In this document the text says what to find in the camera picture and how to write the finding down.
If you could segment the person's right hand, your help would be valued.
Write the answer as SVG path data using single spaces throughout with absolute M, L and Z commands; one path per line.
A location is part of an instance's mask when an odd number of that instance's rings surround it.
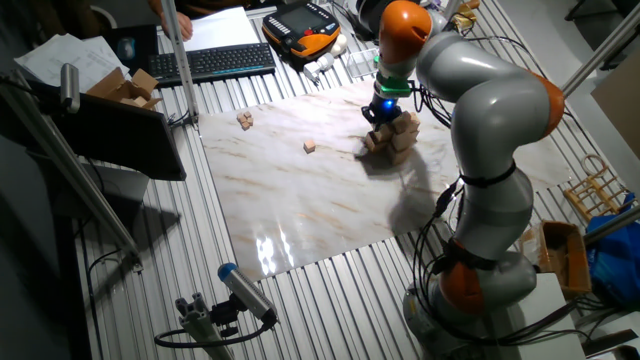
M 169 37 L 170 36 L 169 26 L 168 26 L 165 14 L 161 12 L 159 17 L 161 19 L 161 26 L 165 35 Z M 192 25 L 191 19 L 181 12 L 177 13 L 177 19 L 179 24 L 179 33 L 182 36 L 182 40 L 189 41 L 193 36 L 193 25 Z

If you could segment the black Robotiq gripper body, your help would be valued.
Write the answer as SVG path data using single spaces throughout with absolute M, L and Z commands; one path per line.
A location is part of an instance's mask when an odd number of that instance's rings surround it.
M 396 99 L 386 99 L 374 94 L 371 102 L 361 108 L 361 113 L 372 126 L 381 126 L 399 117 L 402 110 Z

